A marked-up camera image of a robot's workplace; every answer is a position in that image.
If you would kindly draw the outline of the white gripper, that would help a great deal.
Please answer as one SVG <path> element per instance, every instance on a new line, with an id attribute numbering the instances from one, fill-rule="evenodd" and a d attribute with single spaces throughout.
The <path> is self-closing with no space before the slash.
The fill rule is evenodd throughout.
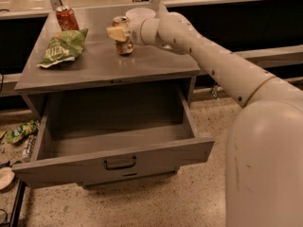
<path id="1" fill-rule="evenodd" d="M 132 19 L 127 25 L 129 37 L 134 44 L 142 45 L 144 43 L 141 37 L 143 23 L 144 19 Z M 122 26 L 109 26 L 106 30 L 108 36 L 115 41 L 125 42 L 127 40 L 126 29 Z"/>

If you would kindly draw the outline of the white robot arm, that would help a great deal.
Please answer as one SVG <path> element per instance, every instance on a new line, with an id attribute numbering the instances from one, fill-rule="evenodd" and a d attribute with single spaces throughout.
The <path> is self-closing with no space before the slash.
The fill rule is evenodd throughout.
<path id="1" fill-rule="evenodd" d="M 226 227 L 303 227 L 303 91 L 176 12 L 110 26 L 117 41 L 188 54 L 240 106 L 226 144 Z"/>

